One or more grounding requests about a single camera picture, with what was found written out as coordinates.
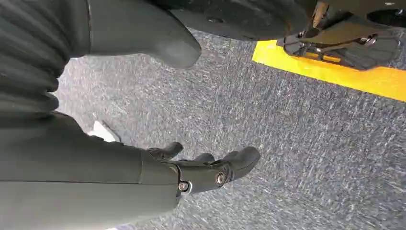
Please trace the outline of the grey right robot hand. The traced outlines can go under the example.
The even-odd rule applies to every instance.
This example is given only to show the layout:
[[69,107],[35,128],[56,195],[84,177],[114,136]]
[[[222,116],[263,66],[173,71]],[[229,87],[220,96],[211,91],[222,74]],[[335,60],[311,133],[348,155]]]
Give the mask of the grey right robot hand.
[[255,167],[254,147],[175,161],[178,142],[107,142],[57,110],[54,92],[72,58],[136,53],[186,69],[201,47],[147,0],[1,1],[1,229],[113,228],[172,211],[184,194],[219,189]]

